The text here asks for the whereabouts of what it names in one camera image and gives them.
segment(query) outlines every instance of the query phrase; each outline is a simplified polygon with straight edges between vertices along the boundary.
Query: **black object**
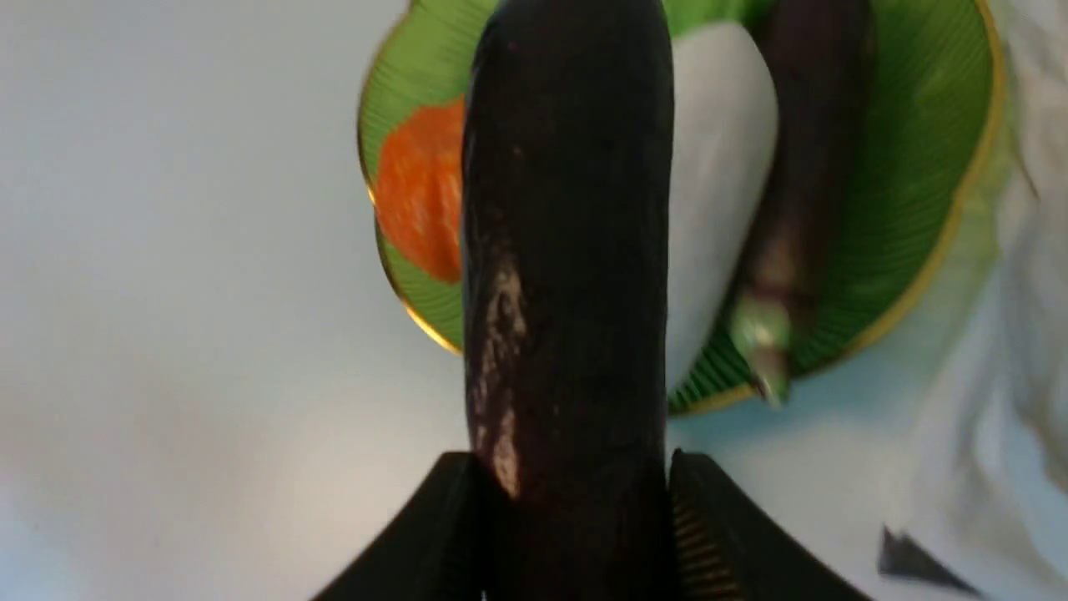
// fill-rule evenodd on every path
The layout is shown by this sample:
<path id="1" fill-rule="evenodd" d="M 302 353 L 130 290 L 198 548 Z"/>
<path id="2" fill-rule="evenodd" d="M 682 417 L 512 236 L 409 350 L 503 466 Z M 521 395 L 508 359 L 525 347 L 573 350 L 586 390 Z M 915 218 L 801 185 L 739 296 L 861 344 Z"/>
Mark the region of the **black object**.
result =
<path id="1" fill-rule="evenodd" d="M 664 327 L 674 89 L 660 0 L 508 0 L 464 125 L 464 360 L 485 588 L 671 582 Z"/>
<path id="2" fill-rule="evenodd" d="M 977 590 L 916 544 L 912 537 L 895 536 L 886 528 L 882 531 L 879 573 L 888 578 L 910 580 L 980 597 Z"/>
<path id="3" fill-rule="evenodd" d="M 470 454 L 443 455 L 396 519 L 314 601 L 480 600 L 481 480 Z M 678 574 L 663 584 L 679 592 L 650 601 L 867 599 L 775 525 L 709 457 L 676 452 L 669 488 Z"/>

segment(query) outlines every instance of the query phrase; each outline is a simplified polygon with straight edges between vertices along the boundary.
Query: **green plate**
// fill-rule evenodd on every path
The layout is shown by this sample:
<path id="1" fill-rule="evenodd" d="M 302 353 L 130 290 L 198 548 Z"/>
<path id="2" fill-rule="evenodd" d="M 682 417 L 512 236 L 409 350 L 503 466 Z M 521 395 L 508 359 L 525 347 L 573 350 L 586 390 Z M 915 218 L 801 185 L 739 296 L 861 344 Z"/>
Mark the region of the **green plate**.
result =
<path id="1" fill-rule="evenodd" d="M 758 22 L 771 0 L 664 0 L 673 36 L 719 19 Z M 413 0 L 371 65 L 358 110 L 368 188 L 386 136 L 421 105 L 464 94 L 482 28 L 497 0 Z M 1004 102 L 1000 44 L 983 0 L 873 0 L 879 66 L 843 230 L 812 334 L 795 374 L 827 368 L 885 335 L 915 304 L 956 232 L 983 171 Z M 412 319 L 445 349 L 462 349 L 458 284 L 431 279 L 378 227 L 386 274 Z M 723 325 L 673 414 L 722 408 L 753 394 Z"/>

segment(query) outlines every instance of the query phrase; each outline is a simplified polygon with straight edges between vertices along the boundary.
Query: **gold plate rim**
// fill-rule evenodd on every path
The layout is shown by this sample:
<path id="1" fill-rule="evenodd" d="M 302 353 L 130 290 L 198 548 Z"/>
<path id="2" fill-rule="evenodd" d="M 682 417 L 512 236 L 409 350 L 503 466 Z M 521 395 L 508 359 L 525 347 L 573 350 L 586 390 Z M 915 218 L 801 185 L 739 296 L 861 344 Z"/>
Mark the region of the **gold plate rim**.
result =
<path id="1" fill-rule="evenodd" d="M 381 57 L 382 51 L 393 39 L 393 36 L 396 35 L 397 30 L 411 15 L 411 10 L 415 5 L 417 1 L 418 0 L 411 0 L 408 3 L 408 7 L 405 9 L 404 13 L 390 28 L 381 44 L 379 44 L 378 49 L 375 51 L 371 61 L 371 65 L 364 74 L 363 83 L 360 88 L 360 98 L 357 104 L 356 111 L 356 152 L 360 163 L 360 173 L 363 176 L 364 186 L 367 190 L 367 197 L 371 199 L 372 207 L 375 206 L 375 194 L 371 185 L 371 174 L 367 172 L 367 164 L 363 155 L 363 146 L 360 143 L 360 140 L 362 139 L 360 113 L 363 111 L 364 97 L 366 96 L 367 86 L 371 82 L 371 75 L 374 72 L 375 65 L 378 64 L 378 60 Z M 936 273 L 938 273 L 940 267 L 945 262 L 945 256 L 948 253 L 953 239 L 960 226 L 964 199 L 975 189 L 979 177 L 989 163 L 990 156 L 993 152 L 994 141 L 998 137 L 998 131 L 1001 128 L 1002 118 L 1004 117 L 1006 74 L 1004 56 L 1001 48 L 1001 37 L 998 34 L 998 28 L 994 23 L 993 14 L 990 12 L 990 6 L 987 4 L 987 1 L 974 0 L 974 4 L 983 18 L 983 25 L 987 34 L 987 42 L 990 46 L 990 68 L 992 72 L 990 102 L 987 109 L 987 118 L 983 125 L 983 132 L 979 136 L 979 142 L 975 146 L 975 153 L 972 155 L 972 159 L 964 171 L 964 175 L 960 178 L 960 183 L 957 185 L 957 189 L 953 193 L 949 211 L 942 225 L 942 231 L 939 233 L 938 241 L 936 241 L 934 248 L 931 249 L 930 254 L 928 254 L 924 266 L 920 268 L 920 271 L 917 271 L 916 275 L 912 279 L 912 282 L 905 289 L 905 291 L 898 296 L 894 304 L 883 312 L 882 315 L 876 318 L 875 321 L 868 325 L 863 332 L 858 334 L 857 337 L 853 338 L 852 343 L 850 343 L 849 346 L 836 358 L 828 361 L 821 367 L 808 371 L 804 376 L 800 377 L 799 380 L 804 380 L 824 373 L 833 367 L 837 367 L 845 361 L 851 359 L 886 336 L 890 331 L 900 323 L 901 320 L 905 319 L 905 316 L 916 306 L 920 302 L 921 296 L 923 296 L 924 291 L 927 290 L 927 287 L 930 286 Z M 420 330 L 422 330 L 431 341 L 453 354 L 460 355 L 460 349 L 435 330 L 434 327 L 431 327 L 419 314 L 419 312 L 412 307 L 408 296 L 400 288 L 399 284 L 397 284 L 393 269 L 386 258 L 386 249 L 383 248 L 384 238 L 381 234 L 381 228 L 378 226 L 378 220 L 377 218 L 373 218 L 373 220 L 375 221 L 375 247 L 378 250 L 378 258 L 382 265 L 382 271 L 386 273 L 386 279 L 389 281 L 390 287 L 393 288 L 393 294 L 396 295 L 400 305 L 404 306 L 408 316 L 413 322 L 415 322 L 415 326 L 418 326 Z M 706 397 L 701 401 L 691 404 L 684 411 L 673 412 L 671 416 L 688 417 L 723 410 L 754 396 L 755 393 L 756 391 L 751 384 L 740 384 L 729 391 L 724 391 L 717 395 Z"/>

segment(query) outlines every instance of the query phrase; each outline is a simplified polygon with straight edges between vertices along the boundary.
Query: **dark purple eggplant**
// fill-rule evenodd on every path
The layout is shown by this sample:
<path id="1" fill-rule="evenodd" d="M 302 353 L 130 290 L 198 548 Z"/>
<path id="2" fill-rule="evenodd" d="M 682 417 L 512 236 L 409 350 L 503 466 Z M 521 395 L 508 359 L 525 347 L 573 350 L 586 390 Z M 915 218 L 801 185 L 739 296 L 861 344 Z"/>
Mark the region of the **dark purple eggplant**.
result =
<path id="1" fill-rule="evenodd" d="M 468 427 L 490 600 L 668 599 L 659 0 L 508 0 L 464 131 Z"/>
<path id="2" fill-rule="evenodd" d="M 758 46 L 779 98 L 779 142 L 742 266 L 731 336 L 778 407 L 812 327 L 875 68 L 868 0 L 778 0 Z"/>

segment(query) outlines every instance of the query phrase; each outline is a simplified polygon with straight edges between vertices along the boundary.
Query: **carrot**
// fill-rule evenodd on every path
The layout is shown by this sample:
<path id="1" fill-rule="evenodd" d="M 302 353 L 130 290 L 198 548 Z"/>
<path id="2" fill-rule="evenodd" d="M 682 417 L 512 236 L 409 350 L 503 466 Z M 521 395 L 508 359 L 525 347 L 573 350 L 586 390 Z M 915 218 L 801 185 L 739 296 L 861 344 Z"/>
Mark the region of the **carrot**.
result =
<path id="1" fill-rule="evenodd" d="M 464 98 L 423 106 L 382 142 L 375 213 L 386 239 L 430 276 L 460 279 Z"/>

